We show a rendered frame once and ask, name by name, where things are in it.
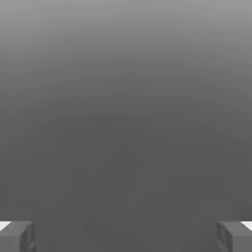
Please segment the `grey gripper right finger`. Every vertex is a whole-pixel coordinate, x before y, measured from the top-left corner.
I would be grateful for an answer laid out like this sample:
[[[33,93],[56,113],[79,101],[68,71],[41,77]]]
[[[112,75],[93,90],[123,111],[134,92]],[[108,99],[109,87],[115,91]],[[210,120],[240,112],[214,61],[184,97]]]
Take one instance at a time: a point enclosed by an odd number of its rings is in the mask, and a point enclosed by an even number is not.
[[[219,252],[252,252],[252,221],[219,221],[216,233]]]

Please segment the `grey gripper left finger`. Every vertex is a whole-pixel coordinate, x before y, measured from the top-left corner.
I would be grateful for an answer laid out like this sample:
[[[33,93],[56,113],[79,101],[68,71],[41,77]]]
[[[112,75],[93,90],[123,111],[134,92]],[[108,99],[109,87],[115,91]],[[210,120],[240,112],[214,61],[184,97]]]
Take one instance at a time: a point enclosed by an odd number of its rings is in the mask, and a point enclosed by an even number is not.
[[[0,221],[0,252],[37,252],[36,223]]]

